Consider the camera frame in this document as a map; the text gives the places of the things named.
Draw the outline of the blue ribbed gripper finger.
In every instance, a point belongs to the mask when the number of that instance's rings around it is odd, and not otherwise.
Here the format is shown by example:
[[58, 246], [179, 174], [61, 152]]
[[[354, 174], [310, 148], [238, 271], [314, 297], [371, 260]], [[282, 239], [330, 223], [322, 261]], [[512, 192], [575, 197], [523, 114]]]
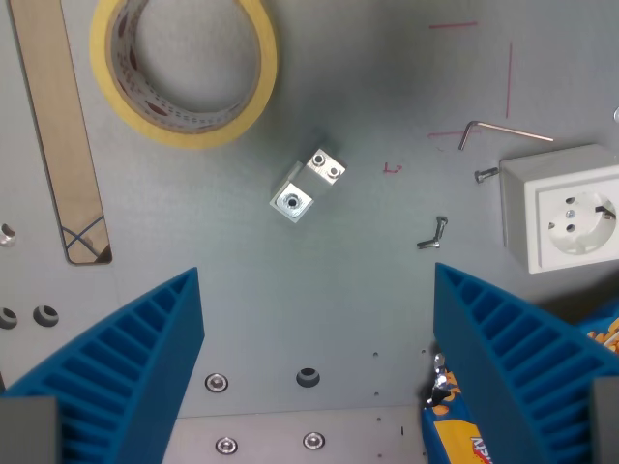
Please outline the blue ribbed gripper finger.
[[590, 463], [589, 399], [618, 357], [548, 312], [437, 264], [433, 333], [495, 463]]
[[204, 339], [191, 268], [27, 372], [7, 397], [53, 397], [64, 463], [160, 463]]

